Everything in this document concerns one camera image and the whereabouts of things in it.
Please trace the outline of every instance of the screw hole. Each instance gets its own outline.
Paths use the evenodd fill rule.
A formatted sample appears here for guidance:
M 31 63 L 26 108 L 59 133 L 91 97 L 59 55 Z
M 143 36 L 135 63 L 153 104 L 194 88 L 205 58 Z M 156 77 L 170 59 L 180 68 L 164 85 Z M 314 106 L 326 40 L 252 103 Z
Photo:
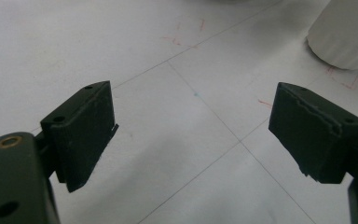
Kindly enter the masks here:
M 61 121 L 64 121 L 64 120 L 65 120 L 64 116 L 59 116 L 59 117 L 54 119 L 55 122 L 61 122 Z
M 0 141 L 0 148 L 9 148 L 18 145 L 22 140 L 21 136 L 10 136 Z
M 8 217 L 19 208 L 18 202 L 4 203 L 0 206 L 0 217 Z
M 353 120 L 353 119 L 345 119 L 345 122 L 347 122 L 347 123 L 354 123 L 354 120 Z

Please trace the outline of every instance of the red scribble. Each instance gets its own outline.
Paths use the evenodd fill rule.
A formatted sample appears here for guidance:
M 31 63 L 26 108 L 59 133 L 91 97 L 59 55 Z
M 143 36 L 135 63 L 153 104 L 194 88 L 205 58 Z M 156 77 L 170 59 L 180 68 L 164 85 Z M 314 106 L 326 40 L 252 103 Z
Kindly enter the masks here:
M 200 31 L 203 31 L 204 28 L 205 28 L 205 19 L 201 19 L 202 23 L 201 23 L 201 26 L 200 26 Z
M 356 78 L 354 79 L 354 81 L 351 83 L 351 85 L 345 84 L 345 83 L 341 83 L 341 85 L 343 85 L 344 87 L 350 89 L 350 90 L 356 90 L 357 88 L 357 84 L 358 84 L 358 75 L 356 76 Z
M 174 39 L 172 40 L 172 43 L 173 43 L 174 45 L 181 46 L 180 42 L 179 42 L 178 40 L 176 40 L 176 38 L 174 38 Z
M 262 104 L 262 105 L 266 105 L 268 108 L 272 109 L 272 104 L 269 104 L 267 102 L 261 101 L 261 100 L 257 100 L 258 103 Z
M 329 66 L 329 67 L 327 68 L 326 73 L 328 74 L 328 76 L 330 76 L 330 78 L 331 78 L 333 81 L 338 82 L 338 81 L 336 80 L 336 78 L 334 77 L 334 71 L 335 71 L 335 70 L 336 70 L 336 67 L 334 67 L 334 66 Z
M 356 78 L 354 79 L 354 81 L 351 84 L 346 84 L 344 82 L 339 82 L 336 80 L 336 78 L 334 77 L 334 71 L 335 71 L 335 67 L 334 66 L 329 66 L 326 70 L 326 73 L 328 74 L 328 76 L 330 76 L 330 78 L 335 81 L 336 83 L 339 83 L 340 85 L 350 89 L 350 90 L 356 90 L 357 88 L 357 84 L 358 84 L 358 75 L 356 76 Z

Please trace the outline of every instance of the white floor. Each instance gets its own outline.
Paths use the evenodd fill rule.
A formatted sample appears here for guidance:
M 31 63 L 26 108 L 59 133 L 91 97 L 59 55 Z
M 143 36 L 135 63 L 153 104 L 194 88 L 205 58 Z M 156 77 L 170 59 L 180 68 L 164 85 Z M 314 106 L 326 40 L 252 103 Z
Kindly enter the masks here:
M 89 183 L 51 178 L 62 224 L 348 224 L 351 177 L 303 176 L 268 130 L 280 81 L 358 116 L 358 71 L 307 47 L 327 2 L 0 1 L 0 135 L 110 80 L 120 128 Z

